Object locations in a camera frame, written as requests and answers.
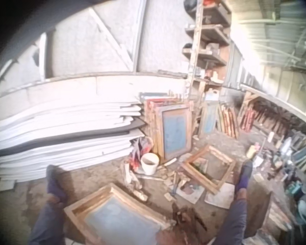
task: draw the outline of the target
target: wooden frame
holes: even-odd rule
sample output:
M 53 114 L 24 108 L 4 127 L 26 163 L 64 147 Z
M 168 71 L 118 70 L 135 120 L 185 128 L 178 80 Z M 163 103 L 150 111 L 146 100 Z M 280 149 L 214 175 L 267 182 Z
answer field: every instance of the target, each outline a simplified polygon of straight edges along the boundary
M 64 209 L 65 213 L 77 229 L 87 240 L 94 244 L 101 241 L 101 238 L 85 223 L 84 219 L 91 211 L 104 205 L 111 197 L 116 198 L 127 208 L 137 212 L 139 215 L 157 223 L 162 229 L 166 229 L 170 226 L 170 223 L 167 222 L 165 216 L 146 207 L 144 204 L 129 196 L 115 184 L 111 183 Z
M 207 117 L 209 115 L 212 115 L 212 113 L 210 113 L 210 109 L 213 110 L 212 107 L 214 107 L 214 106 L 215 106 L 215 112 L 212 111 L 212 113 L 214 113 L 214 127 L 211 131 L 213 131 L 215 129 L 215 123 L 217 121 L 217 113 L 218 113 L 219 102 L 218 101 L 206 102 L 203 105 L 201 120 L 200 120 L 200 123 L 199 123 L 199 128 L 198 128 L 199 137 L 203 137 L 204 135 L 208 134 L 204 131 L 204 129 L 205 129 L 205 125 L 207 123 L 207 119 L 208 119 Z
M 191 143 L 192 143 L 192 137 L 191 137 L 191 125 L 192 125 L 192 119 L 191 119 L 191 111 L 189 105 L 171 105 L 171 106 L 162 106 L 162 107 L 156 107 L 156 125 L 157 125 L 157 142 L 158 145 L 158 152 L 160 154 L 162 161 L 168 161 L 174 157 L 180 156 L 186 152 L 189 152 L 191 150 Z M 184 117 L 186 118 L 186 147 L 172 152 L 170 154 L 166 154 L 165 152 L 165 146 L 164 146 L 164 125 L 163 125 L 163 114 L 166 112 L 170 112 L 175 115 L 179 115 L 181 112 L 183 113 Z
M 207 152 L 210 152 L 215 157 L 220 159 L 222 162 L 229 165 L 227 171 L 223 175 L 222 179 L 218 182 L 218 184 L 215 184 L 212 180 L 208 179 L 205 175 L 201 174 L 194 166 L 192 166 L 190 163 L 194 162 L 197 158 L 201 157 L 202 155 L 206 154 Z M 201 149 L 197 154 L 189 157 L 185 163 L 183 163 L 182 167 L 184 170 L 186 170 L 192 177 L 194 177 L 201 185 L 203 185 L 206 189 L 208 189 L 212 194 L 218 193 L 222 185 L 226 182 L 229 175 L 233 171 L 234 167 L 236 165 L 236 162 L 227 156 L 226 154 L 222 153 L 215 147 L 211 145 L 205 146 L 203 149 Z

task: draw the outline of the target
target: wooden shelf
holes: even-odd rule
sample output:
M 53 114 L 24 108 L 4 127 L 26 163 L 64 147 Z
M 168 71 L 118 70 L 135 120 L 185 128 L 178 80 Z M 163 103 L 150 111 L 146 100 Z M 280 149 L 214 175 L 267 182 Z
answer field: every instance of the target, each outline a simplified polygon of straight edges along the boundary
M 261 125 L 258 121 L 256 121 L 254 119 L 254 122 L 253 122 L 253 126 L 261 131 L 263 131 L 266 135 L 269 135 L 272 131 L 270 129 L 267 129 L 265 128 L 263 125 Z M 279 140 L 280 139 L 280 136 L 278 136 L 276 133 L 274 134 L 274 137 L 275 139 Z
M 219 87 L 221 87 L 223 84 L 223 83 L 215 83 L 209 79 L 203 79 L 203 78 L 197 78 L 197 77 L 194 77 L 194 80 L 197 82 L 206 82 L 207 85 L 213 85 L 213 86 L 219 86 Z
M 219 6 L 216 3 L 203 7 L 203 15 L 209 16 L 207 18 L 208 24 L 221 24 L 224 27 L 231 26 L 231 14 L 228 13 L 228 8 L 223 4 Z
M 194 35 L 195 26 L 190 28 L 185 28 L 185 31 L 188 35 Z M 230 39 L 220 30 L 219 27 L 216 27 L 212 24 L 205 24 L 201 29 L 200 38 L 205 41 L 219 43 L 221 45 L 230 45 Z
M 183 54 L 187 56 L 189 59 L 190 59 L 191 53 L 192 53 L 191 48 L 183 48 Z M 218 65 L 226 66 L 226 62 L 219 55 L 214 55 L 212 51 L 210 50 L 200 49 L 198 52 L 198 57 L 200 59 L 210 60 Z

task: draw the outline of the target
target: stack of white boards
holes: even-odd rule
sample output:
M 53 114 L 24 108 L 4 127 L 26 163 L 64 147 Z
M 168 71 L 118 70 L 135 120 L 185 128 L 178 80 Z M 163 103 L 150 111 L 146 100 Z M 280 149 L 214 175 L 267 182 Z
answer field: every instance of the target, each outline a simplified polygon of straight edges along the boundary
M 49 164 L 74 170 L 128 155 L 138 129 L 140 102 L 89 99 L 55 101 L 0 121 L 0 178 L 24 182 L 45 177 Z

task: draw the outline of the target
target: ceiling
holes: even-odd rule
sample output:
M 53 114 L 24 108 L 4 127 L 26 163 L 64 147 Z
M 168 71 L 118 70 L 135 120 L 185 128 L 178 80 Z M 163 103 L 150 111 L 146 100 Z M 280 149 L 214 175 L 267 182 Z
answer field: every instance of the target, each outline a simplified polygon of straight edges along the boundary
M 306 6 L 302 1 L 228 3 L 261 64 L 306 72 Z

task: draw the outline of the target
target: shelving unit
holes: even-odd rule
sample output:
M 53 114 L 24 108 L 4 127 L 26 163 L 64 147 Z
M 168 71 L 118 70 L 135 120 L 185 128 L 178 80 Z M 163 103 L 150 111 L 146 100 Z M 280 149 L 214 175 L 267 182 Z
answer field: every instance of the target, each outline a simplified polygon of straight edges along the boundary
M 185 28 L 188 35 L 193 36 L 195 25 Z M 230 39 L 222 32 L 221 28 L 215 24 L 204 24 L 201 28 L 201 39 L 209 42 L 220 43 L 221 45 L 230 45 Z
M 203 5 L 203 0 L 197 0 L 196 13 L 189 13 L 189 15 L 195 18 L 195 24 L 188 24 L 185 27 L 185 31 L 193 38 L 193 43 L 191 48 L 183 48 L 182 53 L 189 58 L 185 99 L 192 98 L 194 84 L 199 83 L 193 112 L 194 132 L 195 127 L 197 127 L 204 92 L 209 88 L 221 90 L 222 86 L 222 83 L 211 81 L 210 77 L 198 78 L 196 70 L 200 66 L 200 68 L 209 70 L 210 76 L 213 73 L 217 73 L 217 80 L 224 81 L 230 57 L 229 33 L 232 14 L 225 1 L 209 3 L 205 6 Z
M 192 53 L 191 48 L 183 48 L 183 54 L 187 56 L 188 58 L 190 57 L 191 53 Z M 207 59 L 209 60 L 209 62 L 213 62 L 218 65 L 222 65 L 222 66 L 226 65 L 226 61 L 224 61 L 219 55 L 213 54 L 211 50 L 204 50 L 200 48 L 198 51 L 198 58 Z

